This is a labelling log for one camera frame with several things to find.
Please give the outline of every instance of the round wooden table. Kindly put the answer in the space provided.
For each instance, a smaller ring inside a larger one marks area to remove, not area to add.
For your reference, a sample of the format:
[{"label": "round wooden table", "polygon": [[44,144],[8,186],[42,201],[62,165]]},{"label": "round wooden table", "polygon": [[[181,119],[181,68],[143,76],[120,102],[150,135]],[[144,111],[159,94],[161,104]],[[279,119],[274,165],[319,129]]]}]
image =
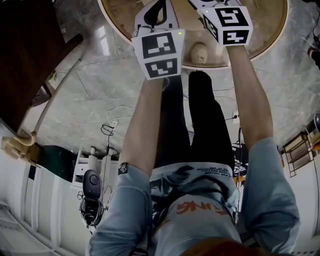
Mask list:
[{"label": "round wooden table", "polygon": [[[281,36],[288,18],[288,0],[240,0],[248,8],[253,34],[246,49],[251,59],[265,54]],[[129,44],[133,37],[136,14],[151,0],[98,0],[105,18],[113,29]],[[225,47],[217,44],[214,37],[204,29],[199,15],[187,0],[171,0],[179,27],[185,29],[183,67],[197,70],[223,69],[230,66]],[[190,50],[196,43],[208,47],[206,64],[191,62]]]}]

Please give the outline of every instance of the gray tile floor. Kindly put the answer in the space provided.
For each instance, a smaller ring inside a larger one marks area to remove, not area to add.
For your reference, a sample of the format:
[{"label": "gray tile floor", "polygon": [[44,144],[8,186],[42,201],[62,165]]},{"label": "gray tile floor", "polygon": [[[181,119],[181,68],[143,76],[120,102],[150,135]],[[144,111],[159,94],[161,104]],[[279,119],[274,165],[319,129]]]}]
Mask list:
[{"label": "gray tile floor", "polygon": [[[54,4],[65,40],[81,33],[85,41],[56,68],[56,87],[68,69],[85,52],[83,61],[68,78],[56,97],[38,133],[44,145],[57,145],[77,151],[90,146],[104,151],[107,137],[102,124],[118,118],[113,147],[120,150],[144,79],[133,49],[107,23],[96,0],[56,0]],[[313,43],[311,28],[317,19],[314,4],[290,0],[289,19],[277,44],[264,56],[253,61],[256,73],[271,104],[274,137],[282,146],[310,122],[320,109],[320,71],[307,50]],[[230,69],[207,72],[213,90],[233,87]],[[182,74],[183,88],[188,94],[188,76]],[[231,118],[236,105],[234,90],[215,93],[225,118]],[[185,118],[192,131],[187,99]],[[44,105],[31,109],[23,127],[32,131]],[[231,141],[236,141],[238,125],[227,121]]]}]

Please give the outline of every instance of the metal rack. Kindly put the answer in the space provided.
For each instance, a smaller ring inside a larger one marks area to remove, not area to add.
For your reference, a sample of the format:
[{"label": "metal rack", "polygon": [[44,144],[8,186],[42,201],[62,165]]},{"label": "metal rack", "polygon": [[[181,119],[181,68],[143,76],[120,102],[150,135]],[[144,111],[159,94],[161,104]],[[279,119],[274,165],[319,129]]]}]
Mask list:
[{"label": "metal rack", "polygon": [[[294,145],[292,148],[287,149],[286,147],[284,147],[284,153],[285,153],[285,157],[288,163],[288,167],[289,167],[289,172],[290,172],[290,178],[294,177],[297,175],[296,171],[300,168],[302,168],[303,166],[305,166],[306,164],[310,163],[311,161],[313,161],[314,159],[314,154],[311,151],[311,145],[310,142],[308,140],[308,137],[304,134],[299,134],[296,138],[294,138],[292,141],[294,141],[295,139],[301,137],[302,140]],[[302,145],[305,145],[305,150],[302,153],[299,153],[297,155],[294,154],[295,151],[297,151],[299,148],[302,147]],[[305,161],[302,162],[302,164],[299,162],[301,161],[302,158],[305,158],[308,155],[308,160],[306,158]]]}]

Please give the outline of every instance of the person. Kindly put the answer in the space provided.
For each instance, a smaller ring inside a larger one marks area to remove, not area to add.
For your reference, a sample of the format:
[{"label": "person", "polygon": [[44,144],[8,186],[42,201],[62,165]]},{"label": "person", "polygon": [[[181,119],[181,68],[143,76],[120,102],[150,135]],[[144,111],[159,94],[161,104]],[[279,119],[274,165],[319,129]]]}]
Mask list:
[{"label": "person", "polygon": [[[242,207],[234,154],[211,78],[189,75],[190,145],[180,77],[145,80],[130,121],[117,186],[90,256],[211,256],[290,253],[299,230],[267,96],[244,46],[227,47],[249,164]],[[205,63],[206,46],[191,57]]]}]

